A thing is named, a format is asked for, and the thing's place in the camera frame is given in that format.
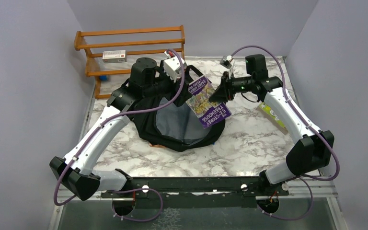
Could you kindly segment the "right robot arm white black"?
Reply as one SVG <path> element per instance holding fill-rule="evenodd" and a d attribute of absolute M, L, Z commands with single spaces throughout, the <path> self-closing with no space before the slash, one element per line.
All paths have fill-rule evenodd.
<path fill-rule="evenodd" d="M 236 78 L 231 72 L 233 57 L 222 58 L 220 64 L 228 71 L 223 73 L 220 85 L 209 100 L 226 103 L 233 100 L 237 93 L 251 92 L 268 105 L 285 125 L 294 147 L 283 162 L 262 171 L 257 182 L 258 191 L 269 195 L 276 190 L 278 183 L 327 166 L 334 136 L 331 131 L 322 131 L 304 115 L 279 77 L 269 77 L 264 55 L 246 56 L 245 63 L 248 76 Z"/>

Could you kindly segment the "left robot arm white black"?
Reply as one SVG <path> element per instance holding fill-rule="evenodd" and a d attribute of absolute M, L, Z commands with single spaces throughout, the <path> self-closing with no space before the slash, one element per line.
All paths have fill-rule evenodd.
<path fill-rule="evenodd" d="M 169 106 L 178 98 L 184 87 L 185 68 L 186 63 L 179 56 L 165 60 L 162 69 L 168 73 L 168 78 L 174 80 L 181 76 L 177 93 L 166 104 L 133 111 L 130 110 L 131 103 L 125 105 L 122 110 L 111 105 L 105 107 L 101 117 L 73 150 L 64 158 L 52 159 L 50 168 L 57 177 L 53 195 L 56 206 L 62 206 L 75 197 L 82 201 L 87 200 L 102 190 L 114 191 L 121 197 L 131 192 L 132 185 L 128 181 L 128 175 L 123 171 L 96 172 L 93 167 L 112 139 L 130 122 L 129 115 L 156 112 Z"/>

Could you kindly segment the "purple treehouse book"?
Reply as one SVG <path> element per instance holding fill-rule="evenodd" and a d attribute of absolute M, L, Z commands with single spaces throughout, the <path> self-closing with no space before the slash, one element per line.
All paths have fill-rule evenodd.
<path fill-rule="evenodd" d="M 185 103 L 201 122 L 203 128 L 211 127 L 231 116 L 231 111 L 224 103 L 209 101 L 214 91 L 215 88 L 204 75 L 188 86 L 191 97 Z"/>

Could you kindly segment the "black student backpack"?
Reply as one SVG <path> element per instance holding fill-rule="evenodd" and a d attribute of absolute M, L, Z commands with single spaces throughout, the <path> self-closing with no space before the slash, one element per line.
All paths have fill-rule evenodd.
<path fill-rule="evenodd" d="M 185 84 L 174 103 L 151 113 L 136 114 L 133 122 L 139 137 L 150 144 L 163 145 L 174 151 L 201 148 L 214 144 L 221 136 L 226 119 L 208 128 L 201 122 L 185 103 L 191 97 L 188 86 L 204 75 L 190 65 L 185 70 Z"/>

